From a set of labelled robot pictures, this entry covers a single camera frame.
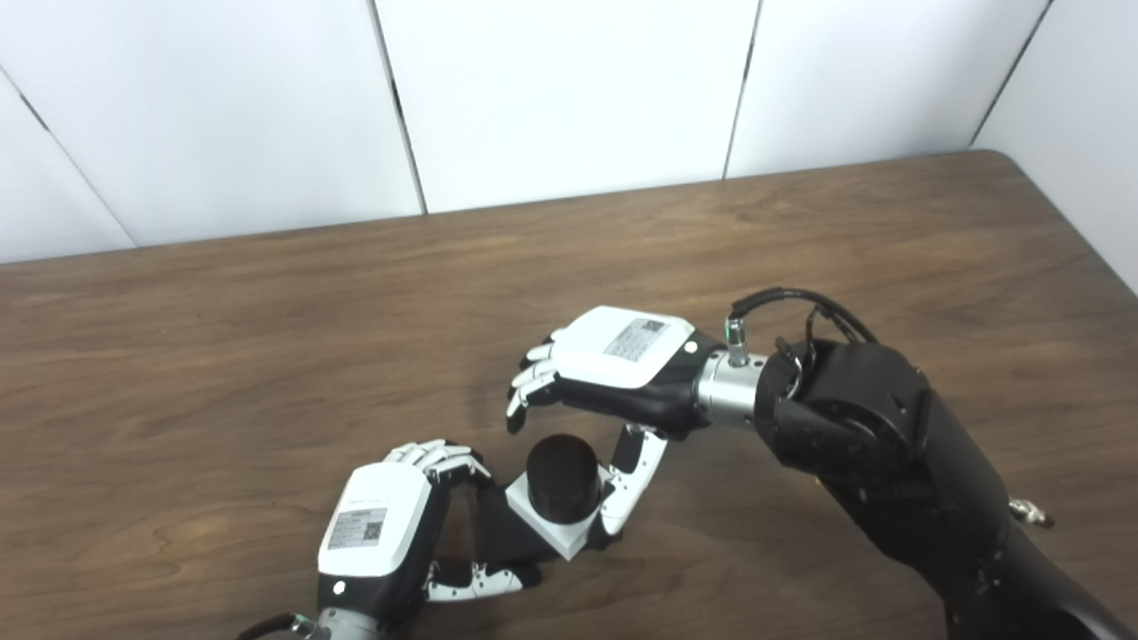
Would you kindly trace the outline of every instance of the white fingertip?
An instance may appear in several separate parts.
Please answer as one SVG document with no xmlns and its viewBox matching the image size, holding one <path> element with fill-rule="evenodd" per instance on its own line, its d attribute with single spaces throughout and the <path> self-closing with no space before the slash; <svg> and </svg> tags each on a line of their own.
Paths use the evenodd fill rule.
<svg viewBox="0 0 1138 640">
<path fill-rule="evenodd" d="M 526 360 L 529 360 L 530 362 L 549 360 L 550 358 L 553 358 L 553 343 L 535 346 L 526 352 Z"/>
<path fill-rule="evenodd" d="M 419 459 L 415 462 L 415 467 L 420 469 L 426 469 L 427 467 L 434 465 L 435 462 L 440 462 L 447 459 L 446 449 L 436 449 Z"/>
<path fill-rule="evenodd" d="M 525 371 L 518 374 L 510 380 L 510 386 L 518 388 L 525 384 L 531 383 L 537 378 L 546 375 L 554 374 L 558 370 L 558 366 L 553 363 L 552 360 L 538 360 L 533 367 L 526 369 Z"/>
<path fill-rule="evenodd" d="M 471 474 L 478 474 L 484 477 L 490 477 L 490 470 L 483 466 L 473 456 L 470 457 L 470 468 Z"/>
<path fill-rule="evenodd" d="M 417 446 L 417 448 L 412 449 L 411 451 L 407 451 L 406 453 L 404 453 L 403 454 L 403 459 L 399 460 L 399 462 L 404 462 L 404 463 L 407 463 L 407 465 L 414 465 L 419 460 L 422 460 L 423 456 L 427 456 L 427 450 L 423 449 L 422 446 Z"/>
<path fill-rule="evenodd" d="M 531 383 L 518 387 L 518 393 L 513 394 L 513 399 L 510 400 L 510 407 L 513 407 L 513 400 L 517 400 L 521 407 L 529 407 L 529 396 L 552 385 L 553 380 L 554 374 L 546 374 Z M 509 408 L 506 408 L 506 416 L 513 416 L 513 411 L 510 411 Z"/>
<path fill-rule="evenodd" d="M 510 404 L 505 408 L 505 415 L 508 418 L 513 418 L 513 415 L 518 412 L 521 408 L 521 392 L 514 391 L 513 395 L 510 396 Z"/>
<path fill-rule="evenodd" d="M 384 458 L 384 461 L 398 462 L 399 460 L 403 459 L 403 454 L 410 451 L 412 446 L 415 446 L 414 442 L 409 442 L 406 444 L 401 444 L 399 446 L 396 446 L 387 454 L 387 458 Z"/>
<path fill-rule="evenodd" d="M 427 467 L 434 465 L 435 462 L 440 462 L 451 458 L 453 456 L 463 456 L 470 453 L 469 446 L 462 446 L 461 444 L 452 444 L 447 446 L 439 446 L 438 449 L 431 450 L 427 456 L 423 456 L 421 460 L 415 462 L 415 466 L 420 469 L 426 469 Z"/>
</svg>

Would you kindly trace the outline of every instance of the cable connector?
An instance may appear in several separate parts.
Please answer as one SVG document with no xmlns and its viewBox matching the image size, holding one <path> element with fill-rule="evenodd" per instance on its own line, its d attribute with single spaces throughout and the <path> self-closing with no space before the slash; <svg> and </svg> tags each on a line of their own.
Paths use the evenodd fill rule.
<svg viewBox="0 0 1138 640">
<path fill-rule="evenodd" d="M 747 331 L 743 330 L 742 318 L 731 318 L 724 321 L 724 334 L 727 336 L 727 364 L 739 369 L 751 362 L 747 350 Z"/>
</svg>

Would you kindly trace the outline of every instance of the black robot forearm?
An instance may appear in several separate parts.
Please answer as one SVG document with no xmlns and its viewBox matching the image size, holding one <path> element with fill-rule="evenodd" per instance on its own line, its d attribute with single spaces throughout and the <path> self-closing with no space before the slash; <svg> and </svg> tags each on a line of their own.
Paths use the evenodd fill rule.
<svg viewBox="0 0 1138 640">
<path fill-rule="evenodd" d="M 1029 541 L 999 474 L 925 376 L 873 343 L 815 340 L 808 374 L 776 354 L 756 430 L 778 460 L 819 477 L 884 555 L 943 599 L 953 638 L 1133 640 Z M 806 345 L 793 352 L 806 358 Z"/>
</svg>

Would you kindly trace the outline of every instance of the label sticker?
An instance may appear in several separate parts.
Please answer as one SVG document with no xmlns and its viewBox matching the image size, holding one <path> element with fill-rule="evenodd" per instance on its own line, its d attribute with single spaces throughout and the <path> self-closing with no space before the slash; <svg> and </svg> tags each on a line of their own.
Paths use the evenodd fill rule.
<svg viewBox="0 0 1138 640">
<path fill-rule="evenodd" d="M 379 547 L 379 533 L 384 531 L 387 509 L 361 509 L 344 511 L 336 516 L 332 535 L 328 539 L 328 550 L 349 547 Z"/>
<path fill-rule="evenodd" d="M 668 328 L 667 322 L 637 318 L 628 323 L 624 330 L 617 335 L 609 346 L 604 347 L 605 355 L 616 355 L 632 362 L 640 362 L 641 358 L 648 353 L 649 347 Z"/>
</svg>

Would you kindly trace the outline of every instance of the silver metal connector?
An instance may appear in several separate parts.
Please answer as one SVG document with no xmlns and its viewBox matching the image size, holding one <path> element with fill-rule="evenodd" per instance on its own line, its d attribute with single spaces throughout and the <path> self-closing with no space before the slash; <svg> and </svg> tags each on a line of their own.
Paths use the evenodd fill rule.
<svg viewBox="0 0 1138 640">
<path fill-rule="evenodd" d="M 724 321 L 724 333 L 727 335 L 727 363 L 736 369 L 747 367 L 751 362 L 751 354 L 747 352 L 743 319 L 728 318 Z"/>
<path fill-rule="evenodd" d="M 1023 524 L 1041 526 L 1044 528 L 1055 526 L 1055 520 L 1030 500 L 1008 498 L 1007 508 L 1012 511 L 1012 517 Z"/>
<path fill-rule="evenodd" d="M 695 380 L 700 413 L 712 425 L 754 429 L 754 392 L 766 359 L 748 354 L 747 367 L 732 367 L 721 350 L 708 355 Z"/>
</svg>

